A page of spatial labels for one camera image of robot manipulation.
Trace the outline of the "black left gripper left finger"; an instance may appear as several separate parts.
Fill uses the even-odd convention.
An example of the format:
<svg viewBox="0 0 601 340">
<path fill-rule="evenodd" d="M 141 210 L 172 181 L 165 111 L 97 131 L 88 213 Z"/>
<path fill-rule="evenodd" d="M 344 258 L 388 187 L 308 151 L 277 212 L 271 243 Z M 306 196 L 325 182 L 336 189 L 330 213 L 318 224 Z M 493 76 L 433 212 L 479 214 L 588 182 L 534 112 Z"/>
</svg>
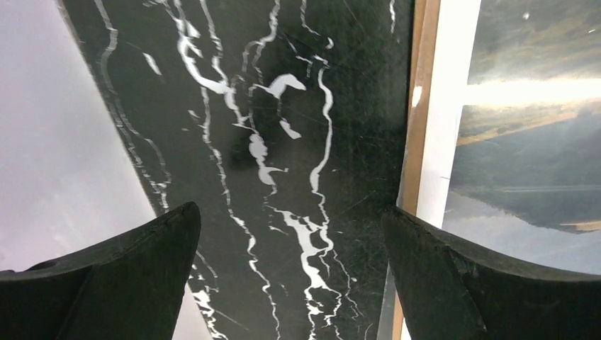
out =
<svg viewBox="0 0 601 340">
<path fill-rule="evenodd" d="M 170 339 L 201 233 L 197 204 L 1 272 L 2 339 Z"/>
</svg>

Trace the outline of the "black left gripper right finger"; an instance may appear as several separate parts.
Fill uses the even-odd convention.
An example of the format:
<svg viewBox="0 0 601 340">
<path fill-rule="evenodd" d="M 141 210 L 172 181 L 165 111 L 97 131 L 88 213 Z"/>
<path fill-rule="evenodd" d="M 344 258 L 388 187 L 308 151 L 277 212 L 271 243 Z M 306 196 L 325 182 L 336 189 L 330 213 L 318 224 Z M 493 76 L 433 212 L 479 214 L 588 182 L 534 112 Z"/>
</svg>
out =
<svg viewBox="0 0 601 340">
<path fill-rule="evenodd" d="M 600 277 L 523 261 L 388 208 L 381 226 L 413 339 L 599 339 Z"/>
</svg>

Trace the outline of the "landscape photo print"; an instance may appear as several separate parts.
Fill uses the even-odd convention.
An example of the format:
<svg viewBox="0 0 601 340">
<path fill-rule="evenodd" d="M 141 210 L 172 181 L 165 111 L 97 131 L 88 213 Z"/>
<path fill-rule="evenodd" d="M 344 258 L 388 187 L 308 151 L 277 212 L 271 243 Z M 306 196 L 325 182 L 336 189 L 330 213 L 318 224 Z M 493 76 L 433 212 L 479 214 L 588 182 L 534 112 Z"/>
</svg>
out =
<svg viewBox="0 0 601 340">
<path fill-rule="evenodd" d="M 416 214 L 501 253 L 600 272 L 600 2 L 437 1 L 412 106 Z"/>
</svg>

